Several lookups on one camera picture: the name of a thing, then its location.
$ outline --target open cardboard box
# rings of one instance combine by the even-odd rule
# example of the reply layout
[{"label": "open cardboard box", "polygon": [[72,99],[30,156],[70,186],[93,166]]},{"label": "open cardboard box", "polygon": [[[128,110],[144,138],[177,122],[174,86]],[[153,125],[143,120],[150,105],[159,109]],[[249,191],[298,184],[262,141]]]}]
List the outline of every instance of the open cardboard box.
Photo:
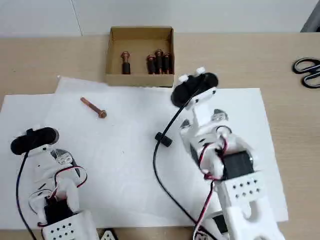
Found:
[{"label": "open cardboard box", "polygon": [[[174,83],[174,30],[170,26],[114,26],[110,30],[105,80],[113,86],[171,87]],[[157,49],[172,55],[172,74],[148,73],[147,56]],[[121,53],[130,53],[131,74],[122,74]]]}]

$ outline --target wooden table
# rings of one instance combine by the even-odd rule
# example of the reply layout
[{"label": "wooden table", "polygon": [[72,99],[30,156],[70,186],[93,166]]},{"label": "wooden table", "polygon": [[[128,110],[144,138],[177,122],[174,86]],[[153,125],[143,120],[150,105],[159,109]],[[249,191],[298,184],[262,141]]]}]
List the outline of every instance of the wooden table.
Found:
[{"label": "wooden table", "polygon": [[[291,64],[300,57],[320,58],[320,34],[176,34],[174,41],[177,76],[205,66],[217,73],[220,88],[261,88],[289,211],[289,222],[280,228],[288,240],[318,239],[320,90],[302,87]],[[53,93],[57,75],[102,82],[107,46],[107,36],[0,39],[0,103],[5,94]],[[116,233],[120,240],[182,240],[191,231],[152,227]],[[30,237],[26,231],[0,231],[0,239]]]}]

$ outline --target screw head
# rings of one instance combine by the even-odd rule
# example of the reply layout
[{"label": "screw head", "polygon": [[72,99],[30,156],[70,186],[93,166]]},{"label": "screw head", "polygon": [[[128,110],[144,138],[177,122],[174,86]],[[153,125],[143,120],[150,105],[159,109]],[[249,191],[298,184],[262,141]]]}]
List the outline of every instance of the screw head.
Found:
[{"label": "screw head", "polygon": [[104,119],[107,116],[107,112],[105,110],[102,110],[99,112],[99,118]]},{"label": "screw head", "polygon": [[165,58],[169,58],[169,57],[171,56],[171,53],[170,53],[170,52],[166,52],[165,54],[163,54],[163,56],[164,56]]},{"label": "screw head", "polygon": [[130,53],[127,52],[127,51],[123,51],[123,52],[121,53],[121,57],[122,57],[122,58],[124,58],[124,57],[129,58],[129,57],[130,57]]},{"label": "screw head", "polygon": [[147,61],[153,61],[155,58],[156,58],[156,57],[155,57],[154,55],[148,55],[148,56],[146,57],[146,60],[147,60]]},{"label": "screw head", "polygon": [[157,49],[154,53],[156,56],[162,56],[164,52],[161,49]]}]

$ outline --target white wall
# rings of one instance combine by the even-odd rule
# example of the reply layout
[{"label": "white wall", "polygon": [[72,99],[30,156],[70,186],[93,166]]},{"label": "white wall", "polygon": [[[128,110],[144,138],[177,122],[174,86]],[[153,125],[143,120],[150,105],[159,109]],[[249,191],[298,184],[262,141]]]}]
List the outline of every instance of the white wall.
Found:
[{"label": "white wall", "polygon": [[0,0],[0,36],[80,36],[115,25],[299,32],[318,0]]}]

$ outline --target scissors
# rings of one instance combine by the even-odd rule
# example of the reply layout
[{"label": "scissors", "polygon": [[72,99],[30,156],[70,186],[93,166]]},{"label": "scissors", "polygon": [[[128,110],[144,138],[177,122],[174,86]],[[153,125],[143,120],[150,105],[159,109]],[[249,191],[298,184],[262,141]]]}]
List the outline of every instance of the scissors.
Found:
[{"label": "scissors", "polygon": [[[311,63],[312,66],[308,66],[306,68],[299,68],[301,63]],[[320,88],[320,84],[311,84],[309,80],[315,79],[316,77],[320,77],[320,59],[316,59],[313,57],[304,57],[297,60],[292,65],[292,71],[295,74],[305,74],[310,73],[309,75],[303,77],[301,79],[301,83],[303,86],[309,89],[318,89]]]}]

